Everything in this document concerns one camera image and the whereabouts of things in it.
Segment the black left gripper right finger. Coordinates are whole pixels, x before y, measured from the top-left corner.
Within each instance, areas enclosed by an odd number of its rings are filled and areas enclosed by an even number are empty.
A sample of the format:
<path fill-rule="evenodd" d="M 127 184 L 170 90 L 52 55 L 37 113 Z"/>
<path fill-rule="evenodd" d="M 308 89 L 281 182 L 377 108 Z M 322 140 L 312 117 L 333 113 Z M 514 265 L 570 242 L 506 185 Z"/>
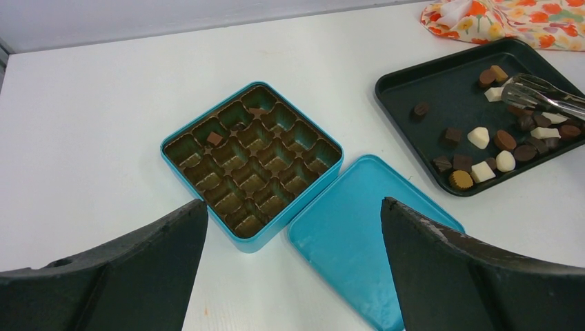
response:
<path fill-rule="evenodd" d="M 498 248 L 387 197 L 381 228 L 407 330 L 583 330 L 584 269 Z"/>

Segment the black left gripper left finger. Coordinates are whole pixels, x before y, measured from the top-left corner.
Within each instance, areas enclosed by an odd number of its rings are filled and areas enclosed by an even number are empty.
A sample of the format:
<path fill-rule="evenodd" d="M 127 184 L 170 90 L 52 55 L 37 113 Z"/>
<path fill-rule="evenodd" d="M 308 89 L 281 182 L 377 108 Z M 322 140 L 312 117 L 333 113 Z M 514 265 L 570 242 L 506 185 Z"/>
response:
<path fill-rule="evenodd" d="M 39 269 L 1 273 L 2 330 L 180 330 L 208 228 L 195 199 Z"/>

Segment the steel tongs with white handle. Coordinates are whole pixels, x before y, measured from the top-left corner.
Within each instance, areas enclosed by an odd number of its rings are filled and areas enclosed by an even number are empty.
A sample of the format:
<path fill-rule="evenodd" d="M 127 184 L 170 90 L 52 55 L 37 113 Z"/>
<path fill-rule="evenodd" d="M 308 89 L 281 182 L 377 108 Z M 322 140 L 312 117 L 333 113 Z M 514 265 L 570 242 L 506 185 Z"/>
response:
<path fill-rule="evenodd" d="M 544 79 L 516 74 L 502 88 L 502 101 L 508 105 L 584 121 L 584 97 L 561 90 Z"/>

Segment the brown square chocolate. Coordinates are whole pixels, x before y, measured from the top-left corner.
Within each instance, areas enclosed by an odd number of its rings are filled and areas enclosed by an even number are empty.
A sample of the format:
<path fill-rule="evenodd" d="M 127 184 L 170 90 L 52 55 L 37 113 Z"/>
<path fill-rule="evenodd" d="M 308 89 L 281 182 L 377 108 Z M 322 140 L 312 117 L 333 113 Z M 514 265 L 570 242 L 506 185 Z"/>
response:
<path fill-rule="evenodd" d="M 220 146 L 223 140 L 224 138 L 220 134 L 213 131 L 209 133 L 206 139 L 210 146 Z"/>

